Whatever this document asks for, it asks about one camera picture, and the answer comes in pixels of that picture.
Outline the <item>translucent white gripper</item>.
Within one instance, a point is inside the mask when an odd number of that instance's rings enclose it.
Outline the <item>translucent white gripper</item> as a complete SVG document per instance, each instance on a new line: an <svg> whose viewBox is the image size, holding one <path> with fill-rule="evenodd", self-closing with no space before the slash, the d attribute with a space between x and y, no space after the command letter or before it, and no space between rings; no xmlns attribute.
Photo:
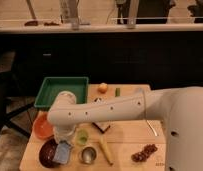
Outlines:
<svg viewBox="0 0 203 171"><path fill-rule="evenodd" d="M75 131L75 125L55 126L53 128L54 139L57 144L59 144L61 141L70 142L74 137Z"/></svg>

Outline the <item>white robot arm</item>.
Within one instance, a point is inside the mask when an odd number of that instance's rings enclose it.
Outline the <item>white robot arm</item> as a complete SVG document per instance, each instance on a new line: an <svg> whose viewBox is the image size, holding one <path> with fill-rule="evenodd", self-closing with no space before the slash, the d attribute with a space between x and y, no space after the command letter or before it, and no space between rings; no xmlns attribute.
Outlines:
<svg viewBox="0 0 203 171"><path fill-rule="evenodd" d="M65 129L80 123L143 119L165 124L165 171L203 171L203 87L140 91L85 104L63 91L48 111L62 139Z"/></svg>

